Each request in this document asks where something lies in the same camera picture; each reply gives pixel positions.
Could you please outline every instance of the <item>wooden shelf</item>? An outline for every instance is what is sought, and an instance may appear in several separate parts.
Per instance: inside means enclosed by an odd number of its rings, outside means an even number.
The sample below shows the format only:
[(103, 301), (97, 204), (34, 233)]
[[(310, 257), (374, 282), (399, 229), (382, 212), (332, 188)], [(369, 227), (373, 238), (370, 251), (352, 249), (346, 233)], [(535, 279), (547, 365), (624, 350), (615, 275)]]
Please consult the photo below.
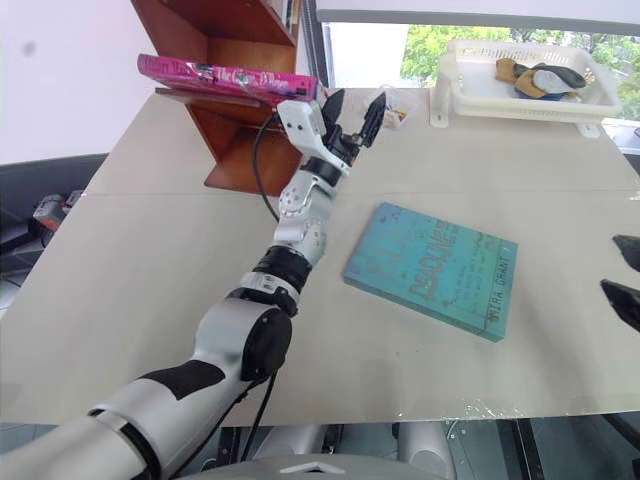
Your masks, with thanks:
[[(296, 42), (264, 0), (132, 0), (158, 55), (274, 72), (295, 72)], [(271, 115), (261, 102), (156, 90), (184, 103), (216, 159), (205, 185), (257, 192), (251, 167), (257, 129)], [(260, 146), (269, 195), (279, 195), (301, 154), (279, 130)]]

